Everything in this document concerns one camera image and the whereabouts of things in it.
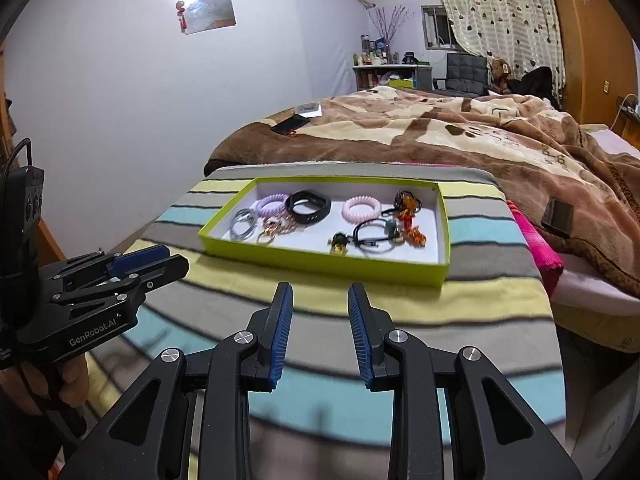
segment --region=human hand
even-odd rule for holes
[[[22,370],[29,381],[31,391],[38,396],[47,395],[49,385],[44,375],[30,363],[22,363]],[[72,408],[77,408],[89,396],[89,372],[84,354],[62,363],[58,366],[58,370],[65,381],[64,386],[60,388],[60,400]],[[7,397],[25,413],[28,415],[41,414],[15,367],[0,370],[0,386]]]

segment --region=gold ring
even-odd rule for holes
[[[262,237],[268,236],[269,239],[266,242],[261,242],[260,239]],[[274,240],[276,239],[275,234],[273,232],[270,231],[262,231],[259,235],[258,238],[256,239],[256,243],[260,244],[260,245],[269,245],[270,243],[272,243]]]

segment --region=brown blanket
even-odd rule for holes
[[[223,166],[302,160],[455,164],[492,173],[558,252],[586,258],[640,297],[640,162],[609,155],[565,112],[533,96],[443,98],[378,87],[323,100],[294,137],[271,131],[292,110],[240,128],[212,153]],[[541,226],[549,197],[575,206],[572,237]]]

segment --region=blue gripper pad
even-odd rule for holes
[[[167,247],[164,245],[155,245],[133,253],[116,256],[111,267],[107,268],[107,271],[110,278],[122,278],[132,270],[148,266],[169,256],[171,256],[171,254]]]
[[[362,284],[354,283],[349,287],[347,294],[347,307],[349,310],[349,322],[351,324],[351,333],[353,334],[353,344],[356,349],[356,357],[358,358],[358,368],[360,369],[360,376],[364,379],[365,386],[371,387],[373,381],[373,366],[371,359],[371,346],[367,337],[367,331],[365,328],[364,318],[362,315],[362,297],[356,290],[356,286],[362,287]]]
[[[282,377],[284,355],[287,351],[289,329],[293,317],[293,288],[289,283],[281,282],[278,284],[271,303],[271,309],[274,308],[278,309],[278,322],[271,343],[271,367],[268,377],[271,388],[275,388]]]

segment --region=silver screw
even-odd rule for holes
[[[167,348],[160,356],[165,363],[172,363],[180,357],[180,351],[177,348]]]
[[[462,355],[469,361],[478,361],[482,357],[482,352],[473,346],[468,346],[462,351]]]
[[[391,339],[391,341],[393,341],[394,343],[404,343],[407,339],[409,339],[409,336],[403,330],[392,330],[391,332],[389,332],[389,339]]]
[[[246,345],[254,340],[254,335],[247,330],[241,330],[234,336],[234,341],[236,343],[240,343],[241,345]]]

